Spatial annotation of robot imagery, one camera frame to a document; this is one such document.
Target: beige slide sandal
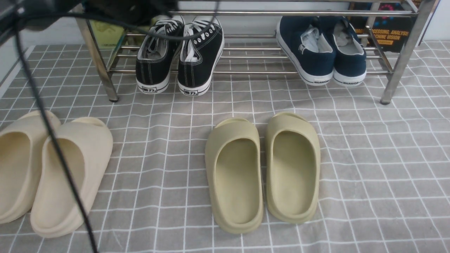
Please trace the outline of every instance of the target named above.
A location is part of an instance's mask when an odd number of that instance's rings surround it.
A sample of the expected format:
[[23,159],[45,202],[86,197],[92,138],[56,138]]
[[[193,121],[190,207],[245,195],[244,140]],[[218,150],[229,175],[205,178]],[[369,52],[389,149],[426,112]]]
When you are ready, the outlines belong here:
[[233,234],[255,230],[264,212],[256,127],[243,118],[219,123],[206,142],[205,161],[216,223]]
[[[54,128],[59,119],[47,111]],[[42,171],[42,145],[47,129],[39,111],[22,116],[0,132],[0,224],[31,209]]]
[[290,223],[310,220],[319,195],[320,145],[314,127],[293,113],[278,113],[266,136],[267,207]]
[[[93,117],[63,124],[56,136],[89,212],[111,158],[113,136],[101,120]],[[69,234],[82,224],[83,218],[48,138],[42,150],[42,177],[31,210],[31,226],[38,235],[50,238]]]

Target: floor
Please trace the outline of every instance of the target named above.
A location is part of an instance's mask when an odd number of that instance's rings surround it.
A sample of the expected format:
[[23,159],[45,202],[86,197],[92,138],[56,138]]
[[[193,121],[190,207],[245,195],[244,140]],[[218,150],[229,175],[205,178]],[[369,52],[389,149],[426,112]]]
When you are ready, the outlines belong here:
[[[215,76],[211,90],[196,98],[176,89],[175,75],[159,95],[139,93],[133,75],[114,75],[120,101],[112,104],[84,46],[37,46],[29,62],[45,105],[61,122],[98,117],[113,134],[111,161],[89,215],[103,253],[450,251],[450,41],[426,41],[415,51],[387,106],[378,102],[385,77],[369,76],[347,89],[306,86],[297,75]],[[218,69],[293,66],[241,60],[221,61]],[[1,128],[34,110],[26,82],[19,73],[0,99]],[[302,115],[319,134],[317,212],[292,225],[266,210],[256,231],[228,234],[211,213],[206,138],[222,120],[244,117],[256,124],[263,144],[268,120],[280,111]],[[42,239],[26,214],[0,225],[0,252],[90,248],[83,227]]]

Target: sneaker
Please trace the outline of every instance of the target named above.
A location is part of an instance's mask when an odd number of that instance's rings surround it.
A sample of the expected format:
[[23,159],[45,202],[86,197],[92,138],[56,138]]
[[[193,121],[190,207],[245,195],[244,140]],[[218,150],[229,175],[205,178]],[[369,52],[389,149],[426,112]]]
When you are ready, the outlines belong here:
[[276,30],[278,45],[294,63],[302,80],[313,86],[333,77],[336,52],[324,36],[317,17],[282,17]]
[[[174,16],[156,21],[150,32],[182,36],[184,26],[184,19]],[[158,94],[167,89],[172,59],[180,50],[180,45],[180,41],[145,37],[136,60],[136,80],[140,91]]]
[[[198,34],[211,17],[196,17],[184,27],[184,36]],[[187,96],[205,94],[211,85],[212,73],[224,48],[224,33],[217,19],[197,39],[183,41],[178,62],[178,87]]]
[[320,25],[336,51],[333,79],[344,87],[358,86],[366,76],[366,51],[345,17],[320,17]]

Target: printed logo on heel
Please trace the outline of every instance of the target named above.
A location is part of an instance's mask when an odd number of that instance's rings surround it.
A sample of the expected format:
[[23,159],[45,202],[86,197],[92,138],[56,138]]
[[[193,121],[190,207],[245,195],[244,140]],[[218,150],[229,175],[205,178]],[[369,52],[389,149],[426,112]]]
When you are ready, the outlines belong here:
[[158,90],[156,88],[142,88],[143,92],[147,92],[147,93],[157,93]]
[[198,96],[198,90],[184,90],[184,94],[188,96]]

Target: navy blue sneaker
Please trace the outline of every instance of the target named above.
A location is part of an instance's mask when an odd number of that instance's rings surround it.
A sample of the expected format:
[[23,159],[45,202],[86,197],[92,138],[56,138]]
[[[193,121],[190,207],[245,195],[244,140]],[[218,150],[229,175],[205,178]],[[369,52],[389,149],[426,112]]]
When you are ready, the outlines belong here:
[[345,87],[358,86],[366,76],[366,52],[345,17],[320,17],[320,26],[336,51],[333,78]]
[[336,52],[322,33],[317,17],[282,17],[276,38],[305,83],[320,86],[331,80]]

